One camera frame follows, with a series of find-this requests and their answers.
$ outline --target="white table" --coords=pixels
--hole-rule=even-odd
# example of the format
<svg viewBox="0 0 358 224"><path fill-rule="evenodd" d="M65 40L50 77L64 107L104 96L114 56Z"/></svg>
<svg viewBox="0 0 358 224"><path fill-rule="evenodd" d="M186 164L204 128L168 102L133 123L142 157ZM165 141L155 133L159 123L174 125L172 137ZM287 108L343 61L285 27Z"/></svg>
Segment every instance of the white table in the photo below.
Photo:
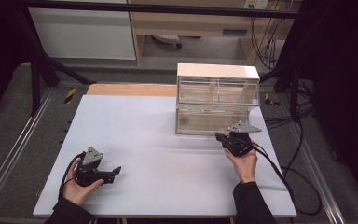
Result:
<svg viewBox="0 0 358 224"><path fill-rule="evenodd" d="M93 146L104 154L100 171L121 166L113 184L84 204L96 217L234 217L239 179L212 136L175 135L175 97L84 95L48 177L34 215L48 217L70 160ZM277 164L261 111L251 111L261 133L251 138ZM289 193L259 155L255 179L275 217L293 217Z"/></svg>

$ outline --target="human hand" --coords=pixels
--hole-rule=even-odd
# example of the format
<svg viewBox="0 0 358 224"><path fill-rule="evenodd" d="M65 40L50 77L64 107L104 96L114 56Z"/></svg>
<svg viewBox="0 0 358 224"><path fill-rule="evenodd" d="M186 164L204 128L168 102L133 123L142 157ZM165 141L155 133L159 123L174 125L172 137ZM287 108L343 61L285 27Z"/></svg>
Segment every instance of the human hand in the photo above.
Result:
<svg viewBox="0 0 358 224"><path fill-rule="evenodd" d="M69 181L65 184L65 186L63 186L63 197L80 206L86 201L87 197L93 190L101 186L103 180L99 179L87 187L79 186L75 181L75 168L79 162L80 159L75 160L68 171L66 181Z"/></svg>
<svg viewBox="0 0 358 224"><path fill-rule="evenodd" d="M252 142L253 147L256 148L257 144ZM234 157L232 153L225 148L226 156L234 164L234 170L237 177L242 183L255 181L255 166L257 163L257 155L254 149L250 150L242 157Z"/></svg>

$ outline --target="person's arm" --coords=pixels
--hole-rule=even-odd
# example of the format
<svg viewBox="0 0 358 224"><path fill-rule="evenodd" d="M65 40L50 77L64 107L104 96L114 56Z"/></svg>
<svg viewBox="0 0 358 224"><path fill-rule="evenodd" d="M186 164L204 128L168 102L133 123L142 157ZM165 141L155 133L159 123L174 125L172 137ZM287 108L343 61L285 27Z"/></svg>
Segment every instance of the person's arm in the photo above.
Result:
<svg viewBox="0 0 358 224"><path fill-rule="evenodd" d="M77 159L69 169L66 177L67 182L63 187L63 197L54 206L53 214L46 220L46 224L55 223L78 223L89 224L93 215L81 205L86 201L89 194L101 186L103 180L97 180L88 187L81 187L75 181L75 167L80 162Z"/></svg>
<svg viewBox="0 0 358 224"><path fill-rule="evenodd" d="M255 182L256 151L253 149L243 157L234 157L228 149L225 149L225 152L234 164L235 174L241 181L233 192L237 208L235 223L276 223Z"/></svg>

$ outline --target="black horizontal bar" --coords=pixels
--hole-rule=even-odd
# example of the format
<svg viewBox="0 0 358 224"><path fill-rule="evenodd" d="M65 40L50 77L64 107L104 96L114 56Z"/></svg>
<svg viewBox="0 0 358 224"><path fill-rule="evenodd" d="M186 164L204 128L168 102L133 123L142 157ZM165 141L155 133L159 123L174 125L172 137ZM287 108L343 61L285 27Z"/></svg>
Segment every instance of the black horizontal bar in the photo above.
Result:
<svg viewBox="0 0 358 224"><path fill-rule="evenodd" d="M255 18L282 18L282 19L306 19L314 16L310 13L295 11L277 11L228 7L185 7L146 4L120 4L120 3L94 3L94 2L69 2L69 1L42 1L42 0L17 0L25 7L55 8L92 11L126 11L149 13L176 13L193 15L215 15L232 17Z"/></svg>

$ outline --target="transparent drawer box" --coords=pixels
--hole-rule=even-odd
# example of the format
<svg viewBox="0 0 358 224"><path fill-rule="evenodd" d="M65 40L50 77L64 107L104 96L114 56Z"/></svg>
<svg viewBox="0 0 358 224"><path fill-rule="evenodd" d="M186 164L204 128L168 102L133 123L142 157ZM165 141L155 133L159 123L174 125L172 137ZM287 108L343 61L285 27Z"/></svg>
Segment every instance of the transparent drawer box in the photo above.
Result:
<svg viewBox="0 0 358 224"><path fill-rule="evenodd" d="M179 63L176 133L214 135L259 106L259 76L252 66Z"/></svg>

